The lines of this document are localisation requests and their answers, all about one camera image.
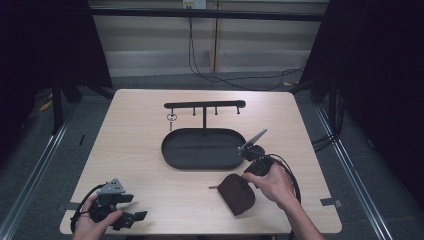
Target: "hand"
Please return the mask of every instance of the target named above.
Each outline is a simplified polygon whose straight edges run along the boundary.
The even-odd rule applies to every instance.
[[[84,206],[82,207],[82,212],[87,212],[93,201],[97,196],[91,196],[87,199]],[[122,211],[114,211],[110,213],[103,221],[95,223],[91,218],[89,213],[82,214],[77,222],[74,240],[97,240],[100,239],[103,234],[106,232],[106,228],[112,225],[116,220],[121,217]]]
[[[277,163],[274,163],[268,174],[263,177],[247,172],[243,174],[243,178],[258,186],[269,200],[277,203],[283,210],[293,201],[297,201],[290,176]]]
[[[324,239],[297,201],[290,176],[281,166],[274,163],[263,177],[249,172],[243,177],[258,186],[269,200],[284,210],[297,239]]]

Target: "black cable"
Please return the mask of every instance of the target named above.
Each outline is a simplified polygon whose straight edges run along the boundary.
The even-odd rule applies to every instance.
[[[82,206],[84,206],[84,203],[87,201],[87,199],[91,196],[91,194],[94,191],[96,191],[97,189],[102,188],[104,185],[106,185],[106,184],[100,184],[100,185],[97,185],[96,187],[94,187],[93,189],[91,189],[91,191],[87,195],[85,195],[84,199],[78,205],[78,208],[75,210],[74,216],[71,218],[71,231],[72,231],[72,233],[74,233],[74,231],[75,231],[75,226],[76,226],[76,223],[77,223],[79,217],[82,214],[89,212],[89,211],[87,211],[87,212],[80,212]]]
[[[189,61],[189,68],[190,70],[198,77],[203,78],[204,80],[210,81],[210,82],[214,82],[214,83],[220,83],[220,82],[225,82],[231,86],[243,89],[243,90],[248,90],[248,91],[271,91],[274,89],[277,89],[278,87],[280,87],[283,83],[283,77],[287,76],[289,74],[295,73],[297,71],[303,71],[304,67],[300,67],[300,68],[296,68],[296,69],[287,69],[284,70],[281,74],[279,75],[274,75],[274,76],[261,76],[261,77],[237,77],[237,78],[228,78],[228,79],[222,79],[219,77],[215,77],[215,76],[206,76],[203,75],[202,73],[200,73],[199,68],[197,66],[196,63],[196,57],[195,57],[195,51],[194,51],[194,41],[193,41],[193,22],[192,19],[189,18],[189,26],[190,26],[190,33],[189,33],[189,54],[188,54],[188,61]],[[237,84],[232,83],[231,81],[235,81],[235,80],[244,80],[244,79],[272,79],[272,78],[279,78],[278,83],[275,86],[266,88],[266,89],[253,89],[253,88],[247,88],[247,87],[243,87]]]
[[[336,109],[337,109],[336,128],[334,129],[334,131],[331,132],[330,135],[326,135],[321,137],[320,139],[312,141],[312,145],[314,147],[315,153],[321,151],[322,149],[326,148],[328,145],[332,144],[340,136],[340,133],[342,131],[342,126],[343,126],[344,109],[345,109],[345,104],[340,93],[337,93],[337,108]]]

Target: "wooden table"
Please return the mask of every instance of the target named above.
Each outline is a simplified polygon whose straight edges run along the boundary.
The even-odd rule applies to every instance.
[[[234,217],[216,189],[230,173],[241,175],[247,161],[232,170],[179,170],[163,159],[161,143],[170,132],[164,108],[169,102],[244,100],[235,107],[208,108],[208,128],[229,128],[250,139],[268,131],[256,143],[266,153],[282,156],[293,170],[302,193],[302,205],[323,233],[337,233],[341,223],[329,198],[326,182],[313,151],[294,97],[290,93],[189,90],[119,90],[106,115],[71,202],[80,202],[98,184],[118,177],[135,195],[133,202],[118,204],[129,213],[148,211],[131,229],[108,229],[125,235],[282,234],[291,228],[283,211],[254,186],[255,205]],[[173,129],[202,128],[202,109],[176,109]],[[68,210],[60,230],[70,234]]]

